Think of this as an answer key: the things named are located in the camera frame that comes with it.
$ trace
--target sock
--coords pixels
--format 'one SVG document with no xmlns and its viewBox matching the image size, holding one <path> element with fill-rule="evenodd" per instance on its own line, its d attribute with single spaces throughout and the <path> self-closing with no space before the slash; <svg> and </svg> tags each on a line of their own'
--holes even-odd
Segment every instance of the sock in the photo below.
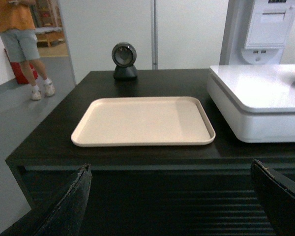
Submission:
<svg viewBox="0 0 295 236">
<path fill-rule="evenodd" d="M 50 84 L 52 81 L 51 81 L 51 79 L 49 79 L 49 78 L 47 78 L 46 80 L 44 80 L 44 84 Z"/>
<path fill-rule="evenodd" d="M 32 86 L 32 89 L 33 89 L 33 91 L 40 91 L 40 89 L 39 89 L 39 86 L 38 86 L 38 85 Z"/>
</svg>

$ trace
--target leg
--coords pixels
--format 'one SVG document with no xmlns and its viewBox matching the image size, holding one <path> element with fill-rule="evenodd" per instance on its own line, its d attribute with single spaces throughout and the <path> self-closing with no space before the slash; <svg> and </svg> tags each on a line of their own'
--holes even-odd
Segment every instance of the leg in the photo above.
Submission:
<svg viewBox="0 0 295 236">
<path fill-rule="evenodd" d="M 45 64 L 40 59 L 30 60 L 29 62 L 33 65 L 37 73 L 43 77 L 44 80 L 47 80 L 48 76 L 46 73 Z"/>
<path fill-rule="evenodd" d="M 29 61 L 26 60 L 26 61 L 20 62 L 20 67 L 21 67 L 21 71 L 23 75 L 25 76 L 27 81 L 30 83 L 30 85 L 32 86 L 37 85 L 33 71 L 31 70 Z"/>
</svg>

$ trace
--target white partition panel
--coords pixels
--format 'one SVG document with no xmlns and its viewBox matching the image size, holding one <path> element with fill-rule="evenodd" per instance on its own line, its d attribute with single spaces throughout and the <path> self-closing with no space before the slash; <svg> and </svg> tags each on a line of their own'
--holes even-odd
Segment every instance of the white partition panel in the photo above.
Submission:
<svg viewBox="0 0 295 236">
<path fill-rule="evenodd" d="M 137 51 L 137 69 L 152 69 L 149 0 L 59 0 L 75 81 L 90 71 L 114 70 L 120 42 Z"/>
<path fill-rule="evenodd" d="M 158 0 L 158 69 L 219 64 L 228 0 Z"/>
</svg>

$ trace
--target gray floor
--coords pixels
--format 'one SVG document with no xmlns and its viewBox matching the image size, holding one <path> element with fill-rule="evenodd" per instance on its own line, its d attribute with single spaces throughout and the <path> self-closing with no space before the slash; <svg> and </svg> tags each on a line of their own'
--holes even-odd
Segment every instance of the gray floor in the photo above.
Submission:
<svg viewBox="0 0 295 236">
<path fill-rule="evenodd" d="M 4 160 L 74 88 L 69 57 L 42 61 L 54 82 L 54 96 L 33 102 L 30 85 L 12 80 L 0 86 L 0 233 L 30 210 Z M 44 93 L 42 78 L 37 82 Z"/>
</svg>

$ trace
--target white kiosk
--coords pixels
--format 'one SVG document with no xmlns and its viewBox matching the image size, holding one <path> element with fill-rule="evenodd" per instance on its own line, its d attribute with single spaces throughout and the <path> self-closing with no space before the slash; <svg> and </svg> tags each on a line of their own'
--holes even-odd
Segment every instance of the white kiosk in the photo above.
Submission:
<svg viewBox="0 0 295 236">
<path fill-rule="evenodd" d="M 294 18 L 295 0 L 229 1 L 207 91 L 244 142 L 295 142 L 295 64 L 279 65 Z"/>
</svg>

